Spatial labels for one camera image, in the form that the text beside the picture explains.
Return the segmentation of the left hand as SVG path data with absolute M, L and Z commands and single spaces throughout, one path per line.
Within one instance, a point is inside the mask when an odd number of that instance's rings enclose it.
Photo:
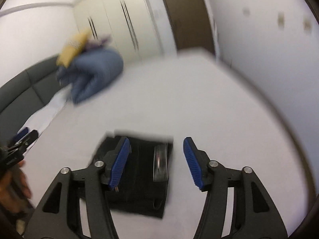
M 7 170 L 1 177 L 1 206 L 11 214 L 23 212 L 27 206 L 25 200 L 32 198 L 27 176 L 22 170 L 24 165 L 23 160 L 15 166 L 17 172 Z

